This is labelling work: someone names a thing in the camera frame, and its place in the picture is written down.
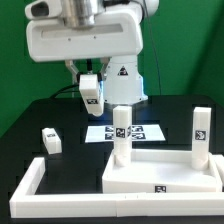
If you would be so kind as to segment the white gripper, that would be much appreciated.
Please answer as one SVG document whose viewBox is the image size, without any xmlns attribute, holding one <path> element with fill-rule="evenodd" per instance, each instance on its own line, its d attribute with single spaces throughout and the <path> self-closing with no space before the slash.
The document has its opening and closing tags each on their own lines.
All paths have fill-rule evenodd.
<svg viewBox="0 0 224 224">
<path fill-rule="evenodd" d="M 138 3 L 110 6 L 88 28 L 70 28 L 65 23 L 60 0 L 35 0 L 25 7 L 30 20 L 26 28 L 28 52 L 36 62 L 65 61 L 72 81 L 79 80 L 73 60 L 101 58 L 100 77 L 113 56 L 138 55 L 143 48 Z"/>
</svg>

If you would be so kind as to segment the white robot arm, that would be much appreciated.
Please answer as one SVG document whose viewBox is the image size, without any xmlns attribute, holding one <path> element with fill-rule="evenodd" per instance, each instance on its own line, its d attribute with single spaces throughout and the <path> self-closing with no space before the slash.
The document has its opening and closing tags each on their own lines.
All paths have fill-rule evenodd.
<svg viewBox="0 0 224 224">
<path fill-rule="evenodd" d="M 105 103 L 145 101 L 137 62 L 143 49 L 140 24 L 158 6 L 159 0 L 35 0 L 25 7 L 30 57 L 63 61 L 79 85 L 89 76 L 75 62 L 98 59 L 102 69 L 96 80 Z"/>
</svg>

